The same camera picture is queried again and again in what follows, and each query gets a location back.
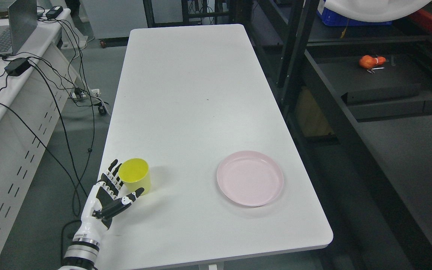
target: pink plate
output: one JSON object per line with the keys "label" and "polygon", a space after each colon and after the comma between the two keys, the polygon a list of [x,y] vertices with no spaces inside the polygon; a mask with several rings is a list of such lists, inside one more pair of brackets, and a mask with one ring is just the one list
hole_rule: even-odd
{"label": "pink plate", "polygon": [[279,166],[255,151],[229,155],[219,165],[216,176],[221,191],[242,205],[265,205],[283,190],[283,172]]}

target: table leg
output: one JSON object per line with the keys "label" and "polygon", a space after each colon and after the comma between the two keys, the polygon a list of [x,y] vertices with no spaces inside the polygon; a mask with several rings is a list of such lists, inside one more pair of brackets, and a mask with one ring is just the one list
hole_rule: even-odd
{"label": "table leg", "polygon": [[223,270],[224,262],[212,263],[212,264],[200,264],[199,270]]}

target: blue plastic crate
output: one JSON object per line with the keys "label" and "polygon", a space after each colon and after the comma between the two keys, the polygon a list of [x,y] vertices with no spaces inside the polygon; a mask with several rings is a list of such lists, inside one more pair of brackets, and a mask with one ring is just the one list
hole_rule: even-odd
{"label": "blue plastic crate", "polygon": [[344,17],[343,15],[339,15],[338,13],[329,10],[327,8],[323,8],[324,2],[326,0],[321,0],[319,2],[318,7],[318,16],[321,18],[323,24],[326,24],[327,26],[389,26],[391,25],[392,21],[389,22],[362,22],[362,21],[356,21],[353,19],[349,19]]}

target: desk side panel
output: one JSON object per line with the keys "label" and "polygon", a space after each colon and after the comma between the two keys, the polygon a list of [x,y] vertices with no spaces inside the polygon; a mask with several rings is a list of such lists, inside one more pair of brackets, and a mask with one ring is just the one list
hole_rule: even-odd
{"label": "desk side panel", "polygon": [[[50,46],[43,57],[62,75],[67,61],[62,60],[55,46]],[[39,65],[43,73],[58,83],[58,77],[46,65]],[[67,101],[67,93],[52,86],[60,109]],[[46,145],[58,122],[59,114],[48,87],[36,71],[32,71],[11,108],[28,124]],[[0,121],[0,253],[16,220],[44,153],[44,147],[10,111]]]}

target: laptop keyboard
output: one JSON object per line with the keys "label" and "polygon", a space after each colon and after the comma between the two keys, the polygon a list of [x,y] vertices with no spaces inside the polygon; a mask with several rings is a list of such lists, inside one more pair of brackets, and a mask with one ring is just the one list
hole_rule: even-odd
{"label": "laptop keyboard", "polygon": [[3,53],[11,48],[11,32],[8,27],[0,36],[0,53]]}

